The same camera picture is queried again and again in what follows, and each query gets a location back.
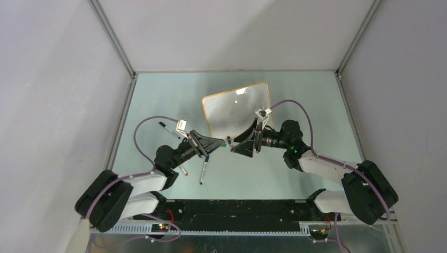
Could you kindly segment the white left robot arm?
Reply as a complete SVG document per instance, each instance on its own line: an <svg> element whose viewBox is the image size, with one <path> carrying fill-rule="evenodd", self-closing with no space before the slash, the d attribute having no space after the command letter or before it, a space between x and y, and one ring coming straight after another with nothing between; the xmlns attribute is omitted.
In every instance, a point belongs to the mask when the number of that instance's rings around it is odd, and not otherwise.
<svg viewBox="0 0 447 253"><path fill-rule="evenodd" d="M183 163L198 156L210 155L226 142L190 131L176 149L162 145L156 151L154 170L119 177L101 172L77 200L74 209L100 232L110 230L119 220L147 213L153 219L166 215L160 191L170 188Z"/></svg>

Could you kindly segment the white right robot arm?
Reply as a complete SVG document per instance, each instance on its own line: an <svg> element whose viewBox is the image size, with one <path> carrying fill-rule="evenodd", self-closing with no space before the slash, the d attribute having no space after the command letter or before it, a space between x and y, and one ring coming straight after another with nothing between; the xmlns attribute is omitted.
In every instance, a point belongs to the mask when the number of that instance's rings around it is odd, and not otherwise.
<svg viewBox="0 0 447 253"><path fill-rule="evenodd" d="M303 141L297 121L286 120L280 131L276 131L270 126L262 129L254 120L234 142L231 151L250 158L262 147L285 149L283 160L288 168L316 174L340 185L341 191L322 189L310 196L306 212L313 220L339 212L353 214L372 225L399 200L397 192L373 161L348 163L314 153Z"/></svg>

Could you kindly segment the yellow framed whiteboard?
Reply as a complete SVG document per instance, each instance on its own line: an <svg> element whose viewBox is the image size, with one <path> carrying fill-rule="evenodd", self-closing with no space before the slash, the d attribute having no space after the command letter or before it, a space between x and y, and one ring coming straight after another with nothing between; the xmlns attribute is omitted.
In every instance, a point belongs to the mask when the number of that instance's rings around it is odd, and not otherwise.
<svg viewBox="0 0 447 253"><path fill-rule="evenodd" d="M271 106L268 84L260 82L202 98L206 122L213 138L236 137Z"/></svg>

